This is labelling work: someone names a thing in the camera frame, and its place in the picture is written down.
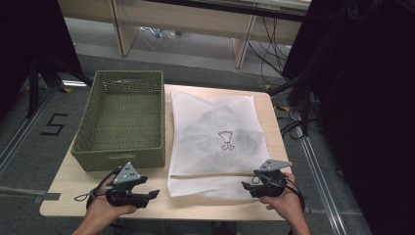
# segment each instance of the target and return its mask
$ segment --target white mesh laundry bag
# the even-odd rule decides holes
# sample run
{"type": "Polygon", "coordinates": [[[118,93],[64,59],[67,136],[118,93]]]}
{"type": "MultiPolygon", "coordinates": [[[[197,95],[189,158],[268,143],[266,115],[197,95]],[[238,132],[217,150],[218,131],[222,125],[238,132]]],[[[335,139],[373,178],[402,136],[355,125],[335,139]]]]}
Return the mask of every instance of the white mesh laundry bag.
{"type": "Polygon", "coordinates": [[[171,197],[252,199],[241,181],[269,159],[251,96],[202,98],[171,91],[174,142],[171,197]]]}

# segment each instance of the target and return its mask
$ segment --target rectangular storage basket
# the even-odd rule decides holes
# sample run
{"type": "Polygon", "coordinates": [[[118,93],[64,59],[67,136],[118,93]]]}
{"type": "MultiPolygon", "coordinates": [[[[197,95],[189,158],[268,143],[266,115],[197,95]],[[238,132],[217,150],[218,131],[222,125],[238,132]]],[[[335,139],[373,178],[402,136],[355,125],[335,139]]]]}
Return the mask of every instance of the rectangular storage basket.
{"type": "Polygon", "coordinates": [[[161,71],[97,71],[71,149],[85,171],[165,164],[161,71]]]}

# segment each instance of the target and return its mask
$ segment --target black fabric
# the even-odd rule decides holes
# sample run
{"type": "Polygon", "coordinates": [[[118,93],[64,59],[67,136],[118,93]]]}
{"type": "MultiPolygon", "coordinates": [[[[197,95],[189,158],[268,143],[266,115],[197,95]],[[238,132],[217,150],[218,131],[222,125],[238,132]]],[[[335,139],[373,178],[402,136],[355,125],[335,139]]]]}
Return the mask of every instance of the black fabric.
{"type": "MultiPolygon", "coordinates": [[[[58,1],[2,1],[0,33],[0,117],[28,77],[35,55],[51,56],[82,74],[58,1]]],[[[59,79],[55,65],[42,59],[37,66],[46,82],[59,79]]]]}
{"type": "Polygon", "coordinates": [[[407,234],[415,222],[414,24],[384,1],[376,19],[349,22],[326,69],[324,131],[373,234],[407,234]]]}

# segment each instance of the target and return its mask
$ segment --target hand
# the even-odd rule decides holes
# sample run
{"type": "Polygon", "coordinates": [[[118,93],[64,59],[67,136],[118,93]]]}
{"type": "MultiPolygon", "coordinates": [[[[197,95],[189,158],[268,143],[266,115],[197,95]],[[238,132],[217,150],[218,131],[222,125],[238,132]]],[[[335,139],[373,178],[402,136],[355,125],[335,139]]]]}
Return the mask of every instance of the hand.
{"type": "Polygon", "coordinates": [[[98,196],[89,206],[82,223],[72,235],[98,234],[123,214],[136,211],[137,209],[134,206],[113,207],[108,203],[105,195],[98,196]]]}
{"type": "MultiPolygon", "coordinates": [[[[284,172],[287,178],[295,182],[296,178],[293,174],[284,172]]],[[[296,186],[287,181],[287,185],[296,189],[296,186]]],[[[305,223],[304,216],[302,214],[302,208],[299,196],[289,189],[285,189],[284,192],[276,198],[261,197],[259,201],[263,204],[267,204],[268,210],[275,210],[280,214],[293,229],[294,234],[309,234],[308,226],[305,223]]]]}

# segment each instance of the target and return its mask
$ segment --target desk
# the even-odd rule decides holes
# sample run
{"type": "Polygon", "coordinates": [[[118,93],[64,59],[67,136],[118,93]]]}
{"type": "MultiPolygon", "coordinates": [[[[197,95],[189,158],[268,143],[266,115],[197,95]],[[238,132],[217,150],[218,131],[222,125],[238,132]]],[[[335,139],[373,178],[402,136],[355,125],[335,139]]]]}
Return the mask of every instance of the desk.
{"type": "MultiPolygon", "coordinates": [[[[310,0],[217,0],[241,6],[292,10],[304,13],[310,0]]],[[[269,42],[274,20],[256,20],[256,16],[177,6],[142,0],[59,0],[65,17],[114,25],[118,53],[127,56],[140,26],[232,38],[235,67],[241,68],[250,40],[269,42]]],[[[292,45],[300,22],[278,20],[275,38],[278,44],[292,45]]]]}
{"type": "MultiPolygon", "coordinates": [[[[167,192],[167,175],[173,143],[173,112],[170,100],[172,90],[187,92],[202,97],[221,95],[253,96],[259,123],[265,132],[267,148],[272,159],[287,161],[287,153],[280,129],[266,93],[213,89],[191,86],[166,85],[165,87],[165,167],[138,168],[138,173],[149,176],[147,183],[136,186],[134,193],[148,193],[160,189],[156,199],[145,209],[125,217],[148,219],[203,219],[203,220],[282,220],[275,211],[268,211],[260,202],[239,205],[220,205],[220,202],[203,201],[203,206],[189,198],[171,198],[167,192]]],[[[108,171],[85,172],[76,159],[67,152],[64,161],[48,191],[60,193],[59,201],[44,201],[40,213],[46,216],[84,216],[86,202],[73,198],[88,193],[108,174],[108,171]]]]}

